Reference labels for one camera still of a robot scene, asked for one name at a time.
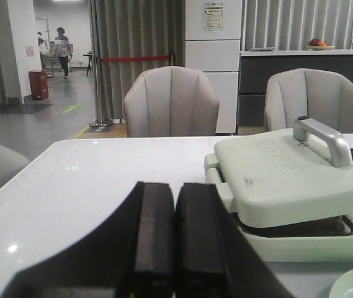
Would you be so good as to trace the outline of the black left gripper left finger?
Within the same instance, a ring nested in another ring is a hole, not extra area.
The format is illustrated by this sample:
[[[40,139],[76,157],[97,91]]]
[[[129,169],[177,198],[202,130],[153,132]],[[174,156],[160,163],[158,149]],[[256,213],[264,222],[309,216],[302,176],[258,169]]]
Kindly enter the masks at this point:
[[[94,230],[19,271],[2,297],[172,297],[174,201],[138,182]]]

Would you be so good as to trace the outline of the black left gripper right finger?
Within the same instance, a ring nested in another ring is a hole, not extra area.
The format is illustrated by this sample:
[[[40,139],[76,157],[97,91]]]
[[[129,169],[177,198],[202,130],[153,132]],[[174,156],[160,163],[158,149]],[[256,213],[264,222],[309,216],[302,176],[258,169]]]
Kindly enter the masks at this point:
[[[176,297],[292,297],[212,184],[186,183],[176,205]]]

